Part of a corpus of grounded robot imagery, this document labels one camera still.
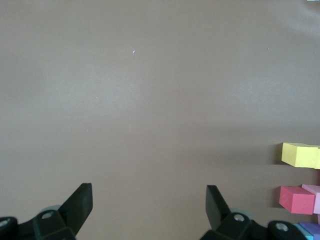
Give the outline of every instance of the purple block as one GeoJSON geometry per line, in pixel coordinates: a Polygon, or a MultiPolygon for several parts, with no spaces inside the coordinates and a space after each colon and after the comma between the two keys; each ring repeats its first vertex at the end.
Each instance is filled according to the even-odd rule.
{"type": "Polygon", "coordinates": [[[300,222],[299,224],[313,236],[313,240],[320,240],[319,224],[310,222],[300,222]]]}

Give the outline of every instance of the brown wall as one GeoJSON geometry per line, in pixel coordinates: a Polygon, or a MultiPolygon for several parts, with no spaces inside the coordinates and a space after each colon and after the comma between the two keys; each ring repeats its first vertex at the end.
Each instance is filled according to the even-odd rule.
{"type": "Polygon", "coordinates": [[[79,240],[195,240],[206,185],[266,225],[318,171],[282,142],[320,144],[320,3],[2,1],[0,216],[21,222],[83,182],[79,240]]]}

